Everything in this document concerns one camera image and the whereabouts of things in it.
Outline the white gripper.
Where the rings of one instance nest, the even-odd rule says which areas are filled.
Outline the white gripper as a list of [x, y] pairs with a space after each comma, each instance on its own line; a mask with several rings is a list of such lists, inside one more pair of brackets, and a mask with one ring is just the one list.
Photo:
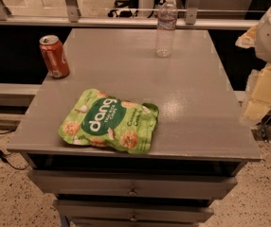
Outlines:
[[[271, 7], [236, 43], [240, 48], [255, 47], [256, 56], [271, 62]], [[240, 122], [246, 126], [255, 126], [271, 111], [271, 63], [261, 70], [252, 70], [245, 88]]]

